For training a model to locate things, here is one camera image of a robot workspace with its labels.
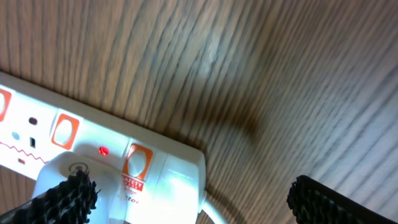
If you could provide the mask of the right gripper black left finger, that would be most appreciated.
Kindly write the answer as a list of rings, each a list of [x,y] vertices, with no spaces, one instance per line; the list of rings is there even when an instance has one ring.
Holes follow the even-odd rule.
[[[2,224],[89,223],[96,209],[96,182],[79,170],[66,181],[1,215]]]

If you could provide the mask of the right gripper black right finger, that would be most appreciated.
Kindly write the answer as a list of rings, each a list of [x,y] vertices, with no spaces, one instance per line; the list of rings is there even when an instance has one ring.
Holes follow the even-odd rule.
[[[397,224],[306,175],[292,183],[287,204],[298,224]]]

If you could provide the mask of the white power strip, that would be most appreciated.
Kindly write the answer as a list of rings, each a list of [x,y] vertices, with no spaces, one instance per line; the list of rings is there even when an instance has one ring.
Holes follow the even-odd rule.
[[[1,75],[1,164],[37,183],[34,195],[82,170],[99,184],[92,223],[195,223],[204,154],[11,75]]]

